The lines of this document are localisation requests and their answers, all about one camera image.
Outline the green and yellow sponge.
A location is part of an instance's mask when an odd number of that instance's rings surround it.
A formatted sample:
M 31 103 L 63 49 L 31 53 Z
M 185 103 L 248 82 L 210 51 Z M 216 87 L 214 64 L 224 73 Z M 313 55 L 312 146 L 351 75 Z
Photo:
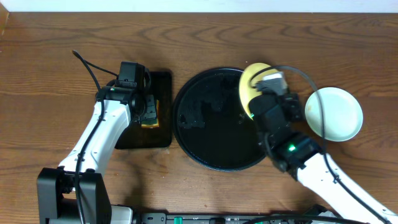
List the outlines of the green and yellow sponge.
M 141 128 L 151 129 L 159 127 L 159 100 L 147 107 L 146 113 L 141 121 Z

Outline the yellow plate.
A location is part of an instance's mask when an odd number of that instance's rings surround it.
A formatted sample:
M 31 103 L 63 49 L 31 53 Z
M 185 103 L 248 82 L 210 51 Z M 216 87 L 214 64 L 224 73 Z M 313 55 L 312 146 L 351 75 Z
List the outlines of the yellow plate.
M 239 80 L 239 99 L 245 113 L 250 119 L 252 119 L 252 114 L 248 104 L 253 98 L 261 95 L 261 92 L 256 89 L 255 84 L 264 80 L 282 78 L 282 74 L 278 70 L 271 69 L 251 79 L 257 72 L 268 67 L 270 65 L 265 63 L 253 63 L 244 69 Z

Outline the pale green plate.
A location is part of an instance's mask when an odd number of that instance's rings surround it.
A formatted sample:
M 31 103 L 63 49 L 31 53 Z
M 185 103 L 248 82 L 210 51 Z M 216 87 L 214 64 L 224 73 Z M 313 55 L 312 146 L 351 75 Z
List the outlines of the pale green plate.
M 359 133 L 363 124 L 363 111 L 357 99 L 336 87 L 325 87 L 313 93 L 305 104 L 305 117 L 314 133 L 322 135 L 322 119 L 317 95 L 323 103 L 325 138 L 343 142 Z

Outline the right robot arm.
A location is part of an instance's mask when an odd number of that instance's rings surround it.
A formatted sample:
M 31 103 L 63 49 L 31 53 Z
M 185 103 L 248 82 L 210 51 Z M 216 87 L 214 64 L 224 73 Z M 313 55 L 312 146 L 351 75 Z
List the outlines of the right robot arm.
M 315 192 L 341 217 L 363 223 L 397 223 L 397 214 L 370 196 L 353 181 L 309 136 L 292 129 L 303 120 L 297 94 L 255 93 L 240 95 L 254 121 L 258 145 L 273 165 Z

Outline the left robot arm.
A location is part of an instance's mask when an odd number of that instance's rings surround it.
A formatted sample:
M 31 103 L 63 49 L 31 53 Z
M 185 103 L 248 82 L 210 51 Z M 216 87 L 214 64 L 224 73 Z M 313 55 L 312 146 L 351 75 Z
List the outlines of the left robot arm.
M 71 153 L 37 178 L 41 223 L 132 223 L 133 210 L 112 205 L 103 176 L 117 142 L 135 121 L 153 121 L 153 95 L 106 86 L 96 96 L 93 115 Z

